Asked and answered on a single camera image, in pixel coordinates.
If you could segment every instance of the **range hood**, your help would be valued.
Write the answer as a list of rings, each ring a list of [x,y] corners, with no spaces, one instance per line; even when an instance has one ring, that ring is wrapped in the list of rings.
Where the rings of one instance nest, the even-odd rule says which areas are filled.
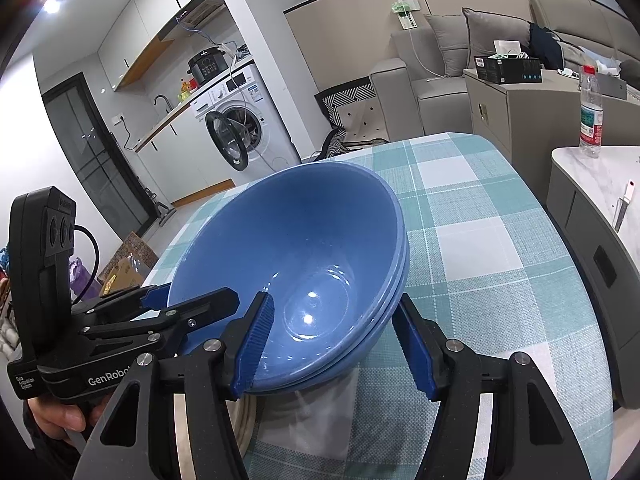
[[[224,0],[191,0],[158,32],[158,40],[171,41],[190,36],[193,33],[184,27],[201,28],[223,8],[226,8]]]

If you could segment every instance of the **checkered tablecloth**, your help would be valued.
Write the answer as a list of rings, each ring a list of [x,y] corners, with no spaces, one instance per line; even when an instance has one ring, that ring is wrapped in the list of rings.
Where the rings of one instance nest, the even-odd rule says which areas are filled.
[[[612,444],[609,369],[593,309],[552,223],[482,137],[438,134],[341,155],[382,176],[411,247],[406,292],[423,317],[482,354],[529,353],[574,428],[594,480]],[[198,230],[244,187],[213,197],[147,283],[169,282]],[[413,479],[438,406],[415,389],[392,326],[358,368],[329,384],[263,397],[252,479]],[[483,395],[469,478],[484,474],[492,399]]]

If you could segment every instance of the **black box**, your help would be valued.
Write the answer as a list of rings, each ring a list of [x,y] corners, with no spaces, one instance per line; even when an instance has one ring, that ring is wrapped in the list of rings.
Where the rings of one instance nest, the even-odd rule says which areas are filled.
[[[478,78],[498,85],[507,83],[542,83],[540,60],[534,57],[474,57]]]

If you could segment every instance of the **faucet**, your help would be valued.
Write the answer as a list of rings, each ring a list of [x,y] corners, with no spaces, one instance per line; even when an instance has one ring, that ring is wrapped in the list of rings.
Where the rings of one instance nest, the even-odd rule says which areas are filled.
[[[172,107],[172,106],[171,106],[171,103],[169,102],[169,99],[167,99],[167,98],[166,98],[166,95],[162,95],[162,94],[160,94],[160,95],[157,95],[157,96],[156,96],[156,98],[154,99],[154,105],[158,102],[158,98],[160,98],[160,97],[161,97],[162,99],[164,99],[164,102],[166,103],[166,105],[167,105],[167,107],[168,107],[168,108],[166,109],[166,112],[167,112],[167,113],[169,113],[171,110],[173,110],[173,109],[174,109],[174,107]]]

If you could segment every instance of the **stacked bowls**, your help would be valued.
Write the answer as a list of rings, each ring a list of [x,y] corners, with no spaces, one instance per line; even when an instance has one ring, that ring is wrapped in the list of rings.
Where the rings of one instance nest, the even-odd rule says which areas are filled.
[[[304,164],[256,182],[209,219],[178,264],[168,306],[228,286],[242,317],[260,291],[275,319],[251,393],[323,383],[353,368],[404,291],[409,245],[398,199],[356,164]],[[226,318],[181,353],[219,337]]]

